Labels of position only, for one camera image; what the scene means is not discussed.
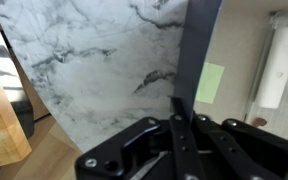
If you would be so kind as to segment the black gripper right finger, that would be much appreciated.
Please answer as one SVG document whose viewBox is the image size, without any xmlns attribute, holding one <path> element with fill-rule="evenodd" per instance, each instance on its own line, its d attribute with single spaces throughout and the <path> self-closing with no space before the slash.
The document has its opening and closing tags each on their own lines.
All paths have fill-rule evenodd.
<svg viewBox="0 0 288 180">
<path fill-rule="evenodd" d="M 196 140 L 199 150 L 210 150 L 219 155 L 223 160 L 223 167 L 229 168 L 233 180 L 270 180 L 274 174 L 256 164 L 228 133 L 221 129 L 215 122 L 203 115 L 198 115 L 193 120 L 198 133 Z"/>
</svg>

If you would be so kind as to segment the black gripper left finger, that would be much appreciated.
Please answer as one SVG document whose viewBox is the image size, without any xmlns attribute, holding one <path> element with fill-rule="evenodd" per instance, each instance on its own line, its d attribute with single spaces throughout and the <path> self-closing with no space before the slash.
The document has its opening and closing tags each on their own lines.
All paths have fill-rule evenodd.
<svg viewBox="0 0 288 180">
<path fill-rule="evenodd" d="M 180 98 L 172 97 L 171 103 L 174 114 L 170 117 L 169 123 L 177 180 L 205 180 L 205 173 L 191 131 L 191 120 Z"/>
</svg>

